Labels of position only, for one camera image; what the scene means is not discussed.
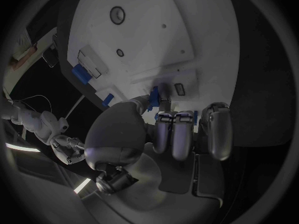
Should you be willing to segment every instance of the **blue clamp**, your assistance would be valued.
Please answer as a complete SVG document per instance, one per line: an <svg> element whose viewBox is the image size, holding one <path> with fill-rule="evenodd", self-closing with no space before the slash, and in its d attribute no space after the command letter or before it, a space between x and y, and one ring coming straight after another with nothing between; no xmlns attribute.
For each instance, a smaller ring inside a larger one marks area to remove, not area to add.
<svg viewBox="0 0 299 224"><path fill-rule="evenodd" d="M158 87L154 87L152 92L150 93L149 103L150 103L150 106L148 107L148 112L152 111L153 107L160 106L160 96L159 96L159 92L158 92Z"/></svg>
<svg viewBox="0 0 299 224"><path fill-rule="evenodd" d="M72 69L73 74L84 84L86 85L90 79L91 75L87 72L87 70L81 66L81 64L77 64L73 69Z"/></svg>
<svg viewBox="0 0 299 224"><path fill-rule="evenodd" d="M110 101L114 98L112 94L108 94L108 96L103 100L102 105L107 107Z"/></svg>
<svg viewBox="0 0 299 224"><path fill-rule="evenodd" d="M194 125L197 126L198 111L194 111Z"/></svg>

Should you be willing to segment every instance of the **cable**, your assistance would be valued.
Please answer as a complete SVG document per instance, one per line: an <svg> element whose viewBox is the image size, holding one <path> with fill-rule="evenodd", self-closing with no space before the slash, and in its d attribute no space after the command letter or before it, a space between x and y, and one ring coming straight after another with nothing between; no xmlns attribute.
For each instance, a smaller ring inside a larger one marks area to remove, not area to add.
<svg viewBox="0 0 299 224"><path fill-rule="evenodd" d="M37 96L42 96L42 97L44 97L48 102L49 102L49 105L50 105L50 112L52 112L52 105L51 105L51 102L50 102L50 100L46 97L46 96L43 96L43 95L35 95L35 96L30 96L30 97L27 97L27 98L25 98L25 99L22 99L22 100L10 100L10 99L8 99L9 101L24 101L24 100L27 100L27 99L31 99L31 98L33 98L33 97L37 97Z"/></svg>

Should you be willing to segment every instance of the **wire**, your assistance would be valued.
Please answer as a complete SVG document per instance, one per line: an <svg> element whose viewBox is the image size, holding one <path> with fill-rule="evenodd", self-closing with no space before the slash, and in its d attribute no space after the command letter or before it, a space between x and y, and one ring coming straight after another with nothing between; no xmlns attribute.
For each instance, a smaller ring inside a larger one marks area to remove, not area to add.
<svg viewBox="0 0 299 224"><path fill-rule="evenodd" d="M27 97L27 98L25 98L25 99L22 99L22 100L10 100L10 99L8 99L9 101L24 101L24 100L28 100L28 99L31 99L31 98L33 98L33 97L37 97L37 96L42 96L42 97L44 97L48 102L49 102L49 105L50 105L50 112L52 112L52 105L51 105L51 102L50 102L50 100L46 97L46 96L43 96L43 95L35 95L35 96L30 96L30 97Z"/></svg>

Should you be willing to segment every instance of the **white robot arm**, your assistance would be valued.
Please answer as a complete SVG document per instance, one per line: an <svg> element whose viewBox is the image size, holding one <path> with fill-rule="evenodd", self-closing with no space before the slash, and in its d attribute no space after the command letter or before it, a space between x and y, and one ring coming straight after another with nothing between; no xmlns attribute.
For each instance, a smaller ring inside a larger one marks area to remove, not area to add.
<svg viewBox="0 0 299 224"><path fill-rule="evenodd" d="M84 144L76 138L61 135L69 127L65 118L57 120L51 112L38 113L26 109L22 103L12 104L5 100L1 117L10 119L14 124L23 125L25 129L33 132L41 142L52 147L55 155L63 163L74 164L85 159L84 154L80 153Z"/></svg>

